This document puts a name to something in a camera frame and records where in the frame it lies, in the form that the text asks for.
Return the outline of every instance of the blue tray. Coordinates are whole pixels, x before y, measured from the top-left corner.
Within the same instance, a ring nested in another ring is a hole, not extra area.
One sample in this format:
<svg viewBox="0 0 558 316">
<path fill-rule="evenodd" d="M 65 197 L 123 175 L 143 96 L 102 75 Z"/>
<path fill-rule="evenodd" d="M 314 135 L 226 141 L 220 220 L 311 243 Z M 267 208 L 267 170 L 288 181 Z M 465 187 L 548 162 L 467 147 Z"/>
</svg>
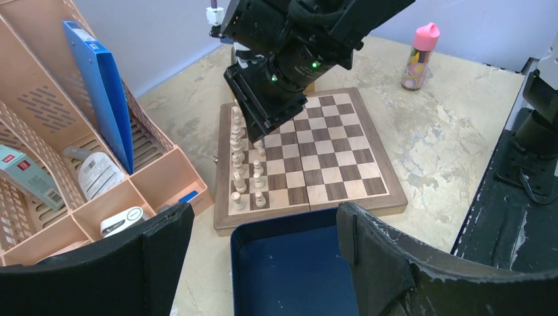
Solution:
<svg viewBox="0 0 558 316">
<path fill-rule="evenodd" d="M 239 226 L 231 235 L 237 316 L 358 316 L 337 209 Z"/>
</svg>

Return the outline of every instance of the label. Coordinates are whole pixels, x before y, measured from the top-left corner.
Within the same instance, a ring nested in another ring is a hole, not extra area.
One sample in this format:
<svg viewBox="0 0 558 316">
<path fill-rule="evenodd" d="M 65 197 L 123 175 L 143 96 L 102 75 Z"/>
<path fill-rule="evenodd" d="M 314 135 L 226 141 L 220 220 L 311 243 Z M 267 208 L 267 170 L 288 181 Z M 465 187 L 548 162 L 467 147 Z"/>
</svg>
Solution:
<svg viewBox="0 0 558 316">
<path fill-rule="evenodd" d="M 82 28 L 75 28 L 74 32 L 76 32 L 76 34 L 78 35 L 79 38 L 82 39 L 82 41 L 97 41 L 93 36 L 91 36 L 91 34 L 89 34 L 86 30 Z"/>
</svg>

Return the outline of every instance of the white connector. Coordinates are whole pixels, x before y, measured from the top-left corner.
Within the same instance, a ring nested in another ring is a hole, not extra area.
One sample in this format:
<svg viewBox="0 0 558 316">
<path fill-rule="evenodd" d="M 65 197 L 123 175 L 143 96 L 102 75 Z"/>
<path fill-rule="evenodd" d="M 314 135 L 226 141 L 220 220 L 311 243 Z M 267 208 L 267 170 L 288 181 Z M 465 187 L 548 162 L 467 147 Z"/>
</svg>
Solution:
<svg viewBox="0 0 558 316">
<path fill-rule="evenodd" d="M 219 26 L 223 23 L 225 19 L 225 11 L 223 8 L 207 8 L 205 11 L 205 15 L 207 16 L 207 22 L 213 26 Z"/>
</svg>

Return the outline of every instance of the robotic arm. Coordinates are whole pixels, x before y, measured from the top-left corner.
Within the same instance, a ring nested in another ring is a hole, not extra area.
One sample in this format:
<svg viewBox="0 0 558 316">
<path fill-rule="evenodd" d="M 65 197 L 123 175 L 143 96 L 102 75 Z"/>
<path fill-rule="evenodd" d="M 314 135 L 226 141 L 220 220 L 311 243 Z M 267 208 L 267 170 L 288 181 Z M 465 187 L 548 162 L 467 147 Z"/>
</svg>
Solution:
<svg viewBox="0 0 558 316">
<path fill-rule="evenodd" d="M 309 84 L 335 65 L 350 70 L 361 40 L 413 2 L 232 0 L 224 14 L 208 8 L 210 34 L 230 38 L 237 48 L 240 61 L 224 77 L 248 138 L 255 142 L 300 113 Z"/>
</svg>

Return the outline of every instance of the pink cap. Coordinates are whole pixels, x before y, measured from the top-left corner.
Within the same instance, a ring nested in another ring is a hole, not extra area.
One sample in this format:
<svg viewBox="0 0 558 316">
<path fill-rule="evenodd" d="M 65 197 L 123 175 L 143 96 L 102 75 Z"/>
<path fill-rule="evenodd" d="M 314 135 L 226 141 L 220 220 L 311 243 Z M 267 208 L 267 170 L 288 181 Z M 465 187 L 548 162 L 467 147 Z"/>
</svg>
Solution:
<svg viewBox="0 0 558 316">
<path fill-rule="evenodd" d="M 434 23 L 428 23 L 423 27 L 417 28 L 413 47 L 419 51 L 434 50 L 439 37 L 440 29 Z"/>
</svg>

